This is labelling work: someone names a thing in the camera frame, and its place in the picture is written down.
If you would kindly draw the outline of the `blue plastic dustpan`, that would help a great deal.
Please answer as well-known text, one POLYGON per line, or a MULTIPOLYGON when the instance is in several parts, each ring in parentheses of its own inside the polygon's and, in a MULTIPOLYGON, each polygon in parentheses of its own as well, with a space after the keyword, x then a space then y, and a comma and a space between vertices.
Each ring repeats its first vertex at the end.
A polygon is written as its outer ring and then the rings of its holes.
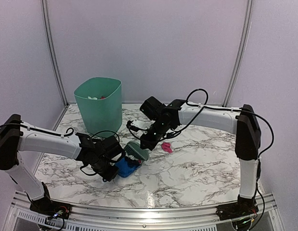
POLYGON ((122 178, 126 178, 128 176, 130 176, 132 173, 134 173, 139 167, 130 167, 129 166, 129 160, 131 158, 129 157, 124 157, 123 159, 121 159, 119 162, 115 163, 114 166, 119 168, 119 172, 117 174, 117 176, 120 176, 122 178))

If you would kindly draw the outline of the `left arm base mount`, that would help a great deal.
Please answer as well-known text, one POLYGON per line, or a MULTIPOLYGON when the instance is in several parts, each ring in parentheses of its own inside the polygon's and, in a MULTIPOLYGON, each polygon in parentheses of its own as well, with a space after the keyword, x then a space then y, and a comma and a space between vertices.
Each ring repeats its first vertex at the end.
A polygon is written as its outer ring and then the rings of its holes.
POLYGON ((38 200, 32 200, 28 195, 31 203, 30 210, 47 215, 50 218, 63 218, 68 219, 71 213, 72 205, 64 202, 52 200, 47 186, 42 182, 44 189, 44 196, 38 200))

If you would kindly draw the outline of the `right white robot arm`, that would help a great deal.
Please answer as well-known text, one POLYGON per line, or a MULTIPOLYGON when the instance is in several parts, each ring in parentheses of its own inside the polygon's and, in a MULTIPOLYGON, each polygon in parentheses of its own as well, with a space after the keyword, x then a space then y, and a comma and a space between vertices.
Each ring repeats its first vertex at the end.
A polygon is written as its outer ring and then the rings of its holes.
POLYGON ((183 125, 202 126, 231 133, 235 138, 235 154, 240 163, 241 186, 238 202, 233 205, 235 214, 242 216, 252 208, 257 190, 257 170, 261 130, 253 108, 207 106, 187 100, 173 100, 168 105, 151 96, 140 106, 140 111, 153 123, 144 127, 141 148, 153 150, 168 131, 183 125))

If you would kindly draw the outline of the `teal hand brush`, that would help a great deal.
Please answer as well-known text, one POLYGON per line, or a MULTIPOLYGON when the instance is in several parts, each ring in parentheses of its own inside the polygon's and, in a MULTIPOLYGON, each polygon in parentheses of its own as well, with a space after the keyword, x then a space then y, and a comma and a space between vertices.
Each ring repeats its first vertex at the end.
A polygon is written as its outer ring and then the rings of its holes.
POLYGON ((141 161, 149 160, 149 153, 147 150, 144 150, 140 147, 140 144, 136 141, 129 141, 124 147, 126 154, 129 157, 133 157, 134 159, 141 161))

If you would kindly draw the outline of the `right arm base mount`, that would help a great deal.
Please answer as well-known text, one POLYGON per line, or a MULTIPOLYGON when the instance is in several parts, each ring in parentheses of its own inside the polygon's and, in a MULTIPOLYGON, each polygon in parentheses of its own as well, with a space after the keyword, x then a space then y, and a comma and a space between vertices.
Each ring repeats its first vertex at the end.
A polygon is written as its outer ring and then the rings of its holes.
POLYGON ((238 196, 237 201, 217 206, 216 215, 220 220, 234 219, 258 213, 255 198, 246 199, 238 196))

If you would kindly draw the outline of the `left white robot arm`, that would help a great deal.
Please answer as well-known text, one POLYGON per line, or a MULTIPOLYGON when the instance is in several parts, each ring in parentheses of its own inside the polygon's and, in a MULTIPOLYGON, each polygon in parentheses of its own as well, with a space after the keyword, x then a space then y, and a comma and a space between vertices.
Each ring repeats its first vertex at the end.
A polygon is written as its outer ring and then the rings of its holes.
POLYGON ((106 182, 118 174, 115 163, 126 155, 115 136, 94 139, 74 132, 72 128, 66 133, 57 133, 24 122, 18 114, 11 115, 0 125, 0 170, 8 173, 25 191, 31 203, 45 214, 55 211, 55 202, 51 200, 45 184, 25 166, 19 154, 23 151, 56 154, 80 161, 106 182))

